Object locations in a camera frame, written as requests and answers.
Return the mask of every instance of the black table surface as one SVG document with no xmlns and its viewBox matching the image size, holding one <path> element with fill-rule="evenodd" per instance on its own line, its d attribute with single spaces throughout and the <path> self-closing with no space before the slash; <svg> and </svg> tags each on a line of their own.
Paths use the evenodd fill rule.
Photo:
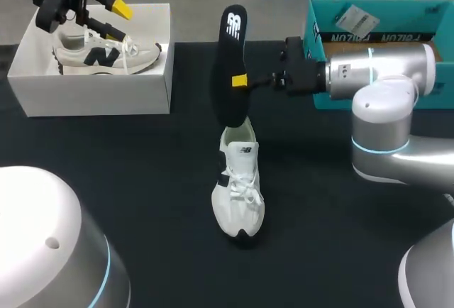
<svg viewBox="0 0 454 308">
<path fill-rule="evenodd" d="M 207 87 L 215 47 L 176 44 L 170 115 L 27 119 L 3 72 L 0 167 L 40 167 L 74 189 L 126 264 L 134 308 L 402 308 L 402 256 L 454 208 L 440 193 L 358 177 L 347 111 L 257 90 L 262 235 L 244 249 L 221 233 L 211 209 L 221 128 Z M 248 43 L 250 77 L 278 70 L 281 47 Z M 0 67 L 12 54 L 0 49 Z M 453 119 L 417 111 L 412 133 L 454 137 Z"/>
</svg>

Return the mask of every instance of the n logo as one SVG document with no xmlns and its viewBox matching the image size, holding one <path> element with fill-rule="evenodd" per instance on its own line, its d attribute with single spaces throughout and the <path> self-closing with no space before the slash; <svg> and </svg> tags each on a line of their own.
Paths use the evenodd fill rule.
<svg viewBox="0 0 454 308">
<path fill-rule="evenodd" d="M 84 64 L 94 65 L 98 61 L 99 65 L 103 67 L 112 67 L 116 59 L 120 56 L 117 49 L 112 49 L 109 56 L 106 56 L 106 48 L 92 48 L 85 58 Z"/>
<path fill-rule="evenodd" d="M 227 16 L 227 33 L 233 38 L 240 40 L 241 17 L 234 13 L 229 13 Z"/>
</svg>

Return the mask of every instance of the shoe insole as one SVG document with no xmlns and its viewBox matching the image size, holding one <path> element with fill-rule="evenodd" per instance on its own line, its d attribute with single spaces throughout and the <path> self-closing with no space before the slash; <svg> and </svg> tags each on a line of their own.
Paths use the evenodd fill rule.
<svg viewBox="0 0 454 308">
<path fill-rule="evenodd" d="M 222 126 L 239 127 L 248 115 L 249 90 L 244 64 L 248 14 L 241 5 L 223 12 L 210 79 L 211 103 Z"/>
</svg>

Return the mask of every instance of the shoe tongue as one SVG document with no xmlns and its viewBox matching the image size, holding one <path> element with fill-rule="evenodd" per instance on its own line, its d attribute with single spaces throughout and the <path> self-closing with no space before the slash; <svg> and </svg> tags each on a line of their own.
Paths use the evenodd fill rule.
<svg viewBox="0 0 454 308">
<path fill-rule="evenodd" d="M 258 143 L 232 142 L 227 146 L 227 163 L 237 175 L 253 174 L 257 156 Z"/>
<path fill-rule="evenodd" d="M 84 34 L 84 44 L 87 45 L 95 40 L 95 38 L 101 37 L 96 31 L 85 30 Z"/>
</svg>

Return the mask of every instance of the teal cardboard box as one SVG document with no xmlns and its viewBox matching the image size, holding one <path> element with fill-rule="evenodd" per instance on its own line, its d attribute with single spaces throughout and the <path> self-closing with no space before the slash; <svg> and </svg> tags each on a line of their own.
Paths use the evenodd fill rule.
<svg viewBox="0 0 454 308">
<path fill-rule="evenodd" d="M 380 23 L 363 39 L 336 26 L 355 5 Z M 310 0 L 304 33 L 304 55 L 326 60 L 324 43 L 367 44 L 429 42 L 441 62 L 431 94 L 421 97 L 417 109 L 454 109 L 454 2 L 417 0 Z M 317 109 L 351 109 L 351 100 L 331 101 L 329 94 L 314 95 Z"/>
</svg>

